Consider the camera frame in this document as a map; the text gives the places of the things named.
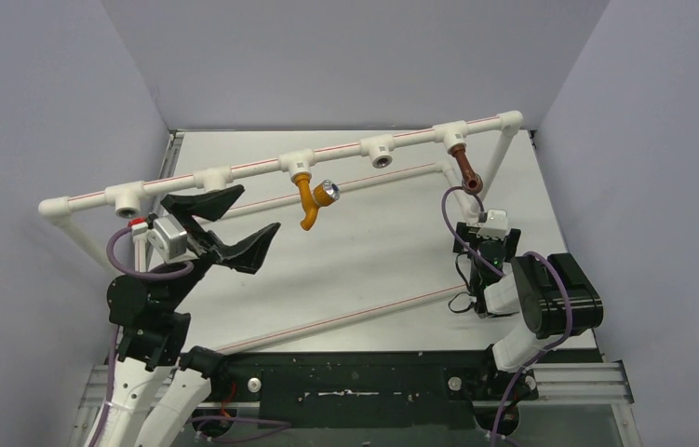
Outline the red-brown water faucet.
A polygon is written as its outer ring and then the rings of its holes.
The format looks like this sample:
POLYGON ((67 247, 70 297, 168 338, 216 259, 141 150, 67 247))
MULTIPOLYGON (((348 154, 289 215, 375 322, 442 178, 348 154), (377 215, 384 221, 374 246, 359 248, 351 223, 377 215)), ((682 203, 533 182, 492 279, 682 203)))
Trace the red-brown water faucet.
POLYGON ((457 143, 449 149, 461 174, 461 187, 468 195, 479 195, 484 183, 466 156, 466 144, 457 143))

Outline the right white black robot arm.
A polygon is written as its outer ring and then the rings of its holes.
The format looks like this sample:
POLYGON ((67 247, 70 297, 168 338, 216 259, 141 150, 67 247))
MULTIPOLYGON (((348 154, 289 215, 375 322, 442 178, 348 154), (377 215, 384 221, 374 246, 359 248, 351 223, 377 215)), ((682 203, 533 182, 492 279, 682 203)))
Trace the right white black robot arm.
POLYGON ((470 303, 459 314, 481 318, 518 317, 513 329, 484 352, 477 373, 480 390, 500 398, 515 383, 514 373, 570 337, 598 327, 604 307, 595 287, 572 254, 517 256, 521 231, 487 236, 478 225, 459 222, 452 251, 470 263, 466 274, 454 261, 470 303))

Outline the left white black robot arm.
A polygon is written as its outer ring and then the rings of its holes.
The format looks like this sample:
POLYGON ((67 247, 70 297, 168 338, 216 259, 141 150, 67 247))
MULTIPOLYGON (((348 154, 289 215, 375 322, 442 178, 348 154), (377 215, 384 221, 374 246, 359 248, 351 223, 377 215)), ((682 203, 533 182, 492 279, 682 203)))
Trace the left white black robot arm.
POLYGON ((151 214, 109 238, 106 255, 120 273, 106 293, 116 332, 105 398, 87 445, 126 446, 137 439, 141 415, 181 356, 187 368, 196 369, 193 386, 204 398, 217 400, 229 390, 231 376, 220 367, 219 354, 199 346, 183 352, 191 316, 177 308, 213 266, 250 275, 261 269, 279 223, 233 245, 199 223, 220 220, 244 192, 239 184, 195 196, 167 195, 161 201, 167 215, 151 214), (114 247, 127 234, 151 238, 162 264, 140 271, 118 261, 114 247))

